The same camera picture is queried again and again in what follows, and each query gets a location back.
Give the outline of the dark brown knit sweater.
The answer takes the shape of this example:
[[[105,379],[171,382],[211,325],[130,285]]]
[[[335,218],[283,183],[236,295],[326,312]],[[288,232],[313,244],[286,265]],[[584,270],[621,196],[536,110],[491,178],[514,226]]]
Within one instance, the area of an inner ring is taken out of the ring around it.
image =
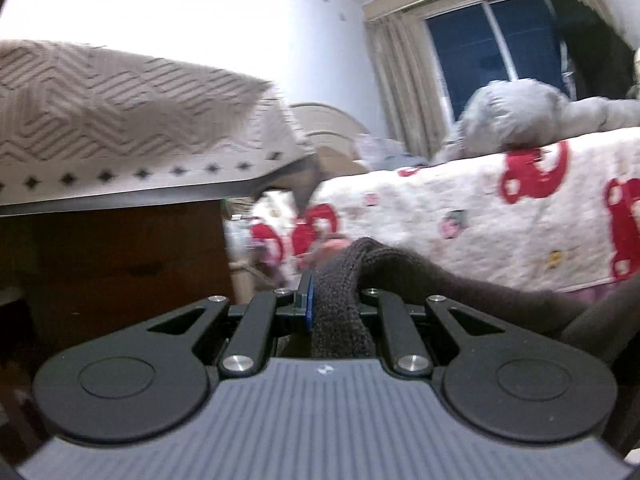
[[[462,278],[416,252],[369,237],[348,243],[314,271],[311,355],[352,359],[374,355],[372,336],[356,306],[358,292],[393,292],[407,304],[440,295],[499,320],[590,353],[608,365],[639,361],[639,279],[605,300],[587,304],[571,296]]]

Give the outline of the dark wooden cabinet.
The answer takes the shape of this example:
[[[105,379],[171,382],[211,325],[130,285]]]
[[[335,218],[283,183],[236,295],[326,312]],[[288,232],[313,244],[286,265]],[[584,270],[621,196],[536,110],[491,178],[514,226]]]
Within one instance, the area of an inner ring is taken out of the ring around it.
[[[1,220],[1,456],[47,437],[32,378],[61,350],[234,295],[219,202]]]

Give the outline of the white red patterned quilt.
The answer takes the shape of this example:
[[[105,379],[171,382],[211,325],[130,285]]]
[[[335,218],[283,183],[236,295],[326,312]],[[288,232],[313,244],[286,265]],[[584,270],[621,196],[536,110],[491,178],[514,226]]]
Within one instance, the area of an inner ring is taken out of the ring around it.
[[[639,133],[334,178],[305,211],[269,192],[226,234],[232,259],[264,259],[290,283],[331,237],[371,237],[519,289],[618,283],[639,269]]]

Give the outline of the beige bed headboard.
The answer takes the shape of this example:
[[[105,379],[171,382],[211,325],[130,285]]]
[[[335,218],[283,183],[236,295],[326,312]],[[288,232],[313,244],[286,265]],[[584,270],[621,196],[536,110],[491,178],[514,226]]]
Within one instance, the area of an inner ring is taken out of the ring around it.
[[[292,112],[314,146],[322,174],[327,179],[370,171],[361,160],[358,145],[369,130],[357,119],[336,107],[320,103],[294,104]]]

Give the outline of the grey plush toy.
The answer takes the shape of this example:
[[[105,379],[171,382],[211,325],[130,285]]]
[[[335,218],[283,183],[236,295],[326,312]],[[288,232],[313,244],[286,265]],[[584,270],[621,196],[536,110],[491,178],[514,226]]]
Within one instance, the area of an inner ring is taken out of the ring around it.
[[[435,162],[542,148],[583,134],[639,125],[637,100],[570,100],[536,79],[491,81],[474,92]]]

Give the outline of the beige zigzag table cloth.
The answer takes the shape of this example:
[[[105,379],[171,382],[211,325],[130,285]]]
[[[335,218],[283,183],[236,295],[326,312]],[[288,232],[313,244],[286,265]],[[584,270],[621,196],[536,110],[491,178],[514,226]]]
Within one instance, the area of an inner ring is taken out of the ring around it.
[[[1,45],[1,211],[243,195],[314,148],[269,81],[107,48]]]

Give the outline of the beige curtain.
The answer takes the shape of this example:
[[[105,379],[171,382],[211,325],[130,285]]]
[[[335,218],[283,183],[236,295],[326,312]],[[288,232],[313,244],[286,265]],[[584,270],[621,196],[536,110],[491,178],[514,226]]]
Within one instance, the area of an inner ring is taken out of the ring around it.
[[[433,158],[449,127],[431,33],[401,12],[368,21],[366,31],[390,135],[410,154]]]

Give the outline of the dark window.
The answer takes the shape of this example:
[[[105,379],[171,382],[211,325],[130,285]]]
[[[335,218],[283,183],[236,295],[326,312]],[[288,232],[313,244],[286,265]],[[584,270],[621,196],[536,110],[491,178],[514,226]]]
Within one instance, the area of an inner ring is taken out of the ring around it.
[[[494,80],[535,79],[570,94],[550,0],[485,0],[427,18],[452,118]]]

